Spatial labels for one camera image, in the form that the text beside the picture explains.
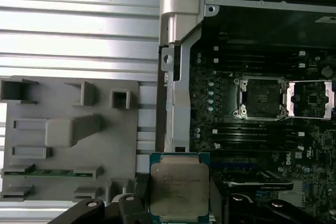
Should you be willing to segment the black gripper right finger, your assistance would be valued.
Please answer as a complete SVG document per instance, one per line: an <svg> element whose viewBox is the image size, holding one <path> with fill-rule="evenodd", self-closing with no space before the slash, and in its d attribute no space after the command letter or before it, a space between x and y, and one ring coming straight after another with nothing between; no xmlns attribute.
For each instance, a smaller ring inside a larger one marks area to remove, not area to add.
<svg viewBox="0 0 336 224"><path fill-rule="evenodd" d="M216 223L335 223L335 215L319 220L280 199L255 203L245 194L232 193L221 180L210 179L209 205Z"/></svg>

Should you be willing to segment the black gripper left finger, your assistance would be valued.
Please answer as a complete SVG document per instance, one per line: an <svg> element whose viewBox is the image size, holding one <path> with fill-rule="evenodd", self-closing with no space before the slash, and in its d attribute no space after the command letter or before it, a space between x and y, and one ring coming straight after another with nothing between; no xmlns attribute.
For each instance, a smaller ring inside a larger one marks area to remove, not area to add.
<svg viewBox="0 0 336 224"><path fill-rule="evenodd" d="M133 193L117 195L107 206L100 199L82 200L50 223L149 223L149 182L150 174L137 174Z"/></svg>

